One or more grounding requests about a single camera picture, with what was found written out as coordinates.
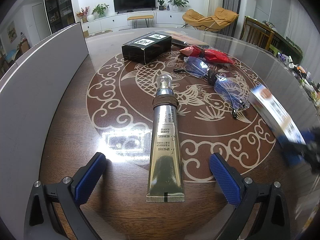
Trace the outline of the blue white paper box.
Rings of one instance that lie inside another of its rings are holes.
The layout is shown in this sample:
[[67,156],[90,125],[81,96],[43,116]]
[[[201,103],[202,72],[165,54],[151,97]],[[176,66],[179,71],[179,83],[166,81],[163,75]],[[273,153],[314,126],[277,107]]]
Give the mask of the blue white paper box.
[[268,88],[259,85],[251,89],[248,100],[281,144],[289,141],[305,145],[305,140],[291,116]]

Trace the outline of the clear safety glasses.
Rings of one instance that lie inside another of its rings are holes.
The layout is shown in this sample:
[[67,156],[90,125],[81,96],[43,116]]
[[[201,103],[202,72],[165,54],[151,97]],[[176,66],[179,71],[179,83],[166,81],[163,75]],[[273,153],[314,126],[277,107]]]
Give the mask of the clear safety glasses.
[[175,73],[188,73],[196,78],[204,79],[215,92],[232,108],[232,116],[237,118],[238,110],[249,108],[249,102],[243,94],[242,88],[227,77],[223,77],[217,71],[210,68],[198,57],[184,57],[185,66],[174,69]]

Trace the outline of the gold cosmetic tube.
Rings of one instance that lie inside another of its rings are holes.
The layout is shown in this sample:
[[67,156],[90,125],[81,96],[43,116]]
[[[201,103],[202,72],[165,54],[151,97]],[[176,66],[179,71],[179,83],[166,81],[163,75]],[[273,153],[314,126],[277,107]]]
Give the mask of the gold cosmetic tube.
[[148,203],[183,202],[183,167],[178,136],[177,107],[172,77],[161,74],[156,79],[153,99],[153,127],[148,178]]

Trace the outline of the red packet bundle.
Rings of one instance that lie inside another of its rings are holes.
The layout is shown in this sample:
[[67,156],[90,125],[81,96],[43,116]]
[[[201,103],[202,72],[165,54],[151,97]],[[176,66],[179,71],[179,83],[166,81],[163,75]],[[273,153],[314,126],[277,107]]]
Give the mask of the red packet bundle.
[[180,53],[185,56],[205,59],[209,63],[234,64],[234,60],[232,60],[226,53],[215,49],[203,49],[198,46],[187,46],[180,49]]

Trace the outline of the wooden chair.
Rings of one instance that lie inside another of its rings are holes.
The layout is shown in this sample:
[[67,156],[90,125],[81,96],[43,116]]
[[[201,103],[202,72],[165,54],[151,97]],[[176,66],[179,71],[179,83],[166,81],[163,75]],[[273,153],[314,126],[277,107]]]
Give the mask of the wooden chair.
[[269,50],[273,37],[271,28],[249,16],[245,17],[240,40]]

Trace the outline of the grey partition board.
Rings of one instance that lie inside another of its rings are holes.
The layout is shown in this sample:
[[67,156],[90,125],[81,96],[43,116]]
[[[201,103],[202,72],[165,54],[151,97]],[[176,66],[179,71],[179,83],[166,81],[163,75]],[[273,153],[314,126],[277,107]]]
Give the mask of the grey partition board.
[[1,219],[23,238],[31,187],[60,100],[88,55],[80,23],[48,36],[1,78]]

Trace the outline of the orange lounge chair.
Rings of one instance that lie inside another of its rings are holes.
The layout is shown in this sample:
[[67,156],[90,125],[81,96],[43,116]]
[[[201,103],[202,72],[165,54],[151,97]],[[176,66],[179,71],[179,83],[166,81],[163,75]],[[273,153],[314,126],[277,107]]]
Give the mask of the orange lounge chair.
[[231,25],[239,15],[222,7],[217,7],[213,16],[205,17],[193,9],[186,11],[182,18],[185,24],[202,31],[217,32]]

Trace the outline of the bagged phone case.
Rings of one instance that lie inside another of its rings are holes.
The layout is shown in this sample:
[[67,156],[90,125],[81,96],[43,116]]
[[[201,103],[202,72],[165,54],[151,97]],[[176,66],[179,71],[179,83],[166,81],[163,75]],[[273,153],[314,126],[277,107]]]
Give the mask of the bagged phone case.
[[200,41],[196,38],[192,38],[182,33],[174,32],[174,31],[164,31],[163,33],[171,36],[171,41],[176,46],[180,46],[180,47],[197,46],[205,49],[210,47],[210,45],[207,44],[206,42]]

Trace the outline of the black rectangular box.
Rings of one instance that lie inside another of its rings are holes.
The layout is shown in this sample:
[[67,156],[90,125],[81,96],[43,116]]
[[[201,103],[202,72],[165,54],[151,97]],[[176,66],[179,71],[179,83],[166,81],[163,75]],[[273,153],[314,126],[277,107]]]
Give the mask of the black rectangular box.
[[171,50],[172,37],[162,33],[147,33],[121,46],[123,58],[148,64],[159,55]]

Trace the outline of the white tv cabinet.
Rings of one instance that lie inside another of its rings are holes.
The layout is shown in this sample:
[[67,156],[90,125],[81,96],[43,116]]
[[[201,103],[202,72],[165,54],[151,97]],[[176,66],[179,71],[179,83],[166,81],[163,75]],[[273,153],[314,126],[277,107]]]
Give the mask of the white tv cabinet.
[[[153,15],[154,19],[150,21],[150,28],[169,27],[181,28],[185,26],[182,18],[184,12],[172,10],[149,10],[115,14],[111,16],[98,17],[93,21],[82,23],[82,31],[88,31],[89,35],[100,33],[103,31],[120,31],[133,29],[132,22],[127,18],[138,15]],[[138,22],[138,28],[146,28],[144,21]]]

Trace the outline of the green potted plant right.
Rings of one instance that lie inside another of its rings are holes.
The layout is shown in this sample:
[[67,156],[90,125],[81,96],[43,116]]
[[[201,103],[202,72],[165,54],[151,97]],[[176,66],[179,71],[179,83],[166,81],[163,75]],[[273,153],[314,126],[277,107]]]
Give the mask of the green potted plant right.
[[188,0],[168,0],[168,3],[170,3],[173,6],[173,9],[175,11],[182,11],[182,9],[188,5],[189,1]]

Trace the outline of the small potted plant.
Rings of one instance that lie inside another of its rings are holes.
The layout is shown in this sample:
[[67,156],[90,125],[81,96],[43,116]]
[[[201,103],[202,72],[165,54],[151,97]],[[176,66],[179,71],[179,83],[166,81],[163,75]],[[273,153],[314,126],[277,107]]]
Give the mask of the small potted plant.
[[164,0],[157,0],[157,3],[158,3],[158,9],[159,10],[164,10],[165,1]]

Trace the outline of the flower vase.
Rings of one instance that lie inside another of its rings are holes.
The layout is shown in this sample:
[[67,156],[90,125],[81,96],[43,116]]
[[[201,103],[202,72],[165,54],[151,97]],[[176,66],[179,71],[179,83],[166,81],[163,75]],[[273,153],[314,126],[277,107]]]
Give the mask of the flower vase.
[[81,8],[79,12],[76,12],[76,16],[80,18],[82,23],[87,23],[95,20],[95,15],[91,14],[90,7]]

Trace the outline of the wooden bench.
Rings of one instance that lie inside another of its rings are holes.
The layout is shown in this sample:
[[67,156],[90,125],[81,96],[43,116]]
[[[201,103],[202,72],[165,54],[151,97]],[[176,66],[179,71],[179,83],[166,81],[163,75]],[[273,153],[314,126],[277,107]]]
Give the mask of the wooden bench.
[[150,27],[150,21],[154,19],[153,15],[138,15],[138,16],[130,16],[127,18],[128,21],[132,22],[133,29],[138,28],[138,22],[144,21],[147,28]]

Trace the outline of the green potted plant left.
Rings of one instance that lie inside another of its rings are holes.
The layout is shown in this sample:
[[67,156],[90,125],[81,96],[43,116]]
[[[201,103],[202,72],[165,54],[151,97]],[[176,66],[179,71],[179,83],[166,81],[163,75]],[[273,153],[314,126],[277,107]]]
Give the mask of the green potted plant left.
[[97,14],[99,17],[105,17],[108,7],[109,5],[106,3],[97,4],[92,11],[92,15]]

